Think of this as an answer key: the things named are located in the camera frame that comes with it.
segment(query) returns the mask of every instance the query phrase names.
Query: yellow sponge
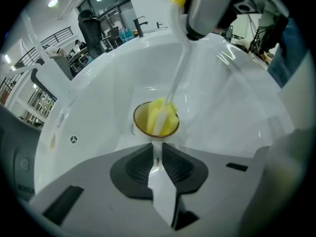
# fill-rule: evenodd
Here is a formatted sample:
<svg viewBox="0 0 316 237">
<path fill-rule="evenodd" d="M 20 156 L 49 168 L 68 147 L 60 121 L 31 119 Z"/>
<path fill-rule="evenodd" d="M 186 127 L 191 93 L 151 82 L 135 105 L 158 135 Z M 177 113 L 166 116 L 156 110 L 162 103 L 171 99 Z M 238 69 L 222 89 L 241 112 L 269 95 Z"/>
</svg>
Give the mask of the yellow sponge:
<svg viewBox="0 0 316 237">
<path fill-rule="evenodd" d="M 153 133 L 157 121 L 157 116 L 159 114 L 163 101 L 164 98 L 158 98 L 155 101 L 149 103 L 146 129 L 146 132 L 149 134 Z M 170 106 L 170 103 L 168 102 L 164 108 L 168 112 L 168 115 L 159 134 L 160 136 L 164 136 L 173 132 L 179 123 L 179 119 L 176 116 L 177 108 L 175 107 L 174 103 L 172 103 L 172 105 Z"/>
</svg>

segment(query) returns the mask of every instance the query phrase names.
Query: cup rim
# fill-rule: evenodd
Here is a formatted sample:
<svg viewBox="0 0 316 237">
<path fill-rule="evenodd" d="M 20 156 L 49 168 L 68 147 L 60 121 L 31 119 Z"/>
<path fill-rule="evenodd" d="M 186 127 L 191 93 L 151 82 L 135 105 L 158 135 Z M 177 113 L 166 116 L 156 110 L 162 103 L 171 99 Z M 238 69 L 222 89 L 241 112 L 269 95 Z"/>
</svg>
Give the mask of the cup rim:
<svg viewBox="0 0 316 237">
<path fill-rule="evenodd" d="M 137 109 L 138 109 L 139 107 L 141 107 L 142 105 L 148 104 L 148 103 L 151 103 L 151 102 L 152 102 L 152 101 L 142 103 L 142 104 L 140 104 L 139 106 L 137 106 L 137 107 L 135 108 L 134 113 L 133 113 L 133 121 L 134 121 L 134 124 L 136 125 L 136 127 L 138 128 L 138 130 L 140 130 L 142 133 L 144 133 L 144 134 L 146 134 L 146 135 L 148 135 L 148 136 L 150 136 L 150 137 L 152 137 L 152 138 L 166 138 L 166 137 L 171 136 L 172 134 L 174 134 L 174 133 L 178 130 L 179 125 L 180 125 L 180 120 L 179 120 L 179 122 L 178 122 L 177 127 L 176 127 L 171 133 L 166 134 L 166 135 L 162 135 L 162 136 L 149 134 L 149 133 L 147 133 L 146 131 L 143 131 L 143 130 L 138 126 L 138 124 L 137 124 L 137 122 L 136 122 L 136 118 L 135 118 L 135 113 L 136 113 Z"/>
</svg>

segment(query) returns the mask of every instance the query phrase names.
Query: fluorescent light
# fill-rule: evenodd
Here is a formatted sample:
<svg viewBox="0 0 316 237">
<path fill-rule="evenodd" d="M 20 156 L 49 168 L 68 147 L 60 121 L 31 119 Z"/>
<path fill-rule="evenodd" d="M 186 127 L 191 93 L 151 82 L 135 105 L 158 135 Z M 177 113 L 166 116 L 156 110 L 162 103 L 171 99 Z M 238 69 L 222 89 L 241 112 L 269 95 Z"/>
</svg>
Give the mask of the fluorescent light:
<svg viewBox="0 0 316 237">
<path fill-rule="evenodd" d="M 5 56 L 5 59 L 6 59 L 6 61 L 8 62 L 8 63 L 11 63 L 11 60 L 10 60 L 10 58 L 9 58 L 9 56 L 6 54 Z"/>
<path fill-rule="evenodd" d="M 56 3 L 58 3 L 58 0 L 52 0 L 49 2 L 48 7 L 53 7 Z"/>
</svg>

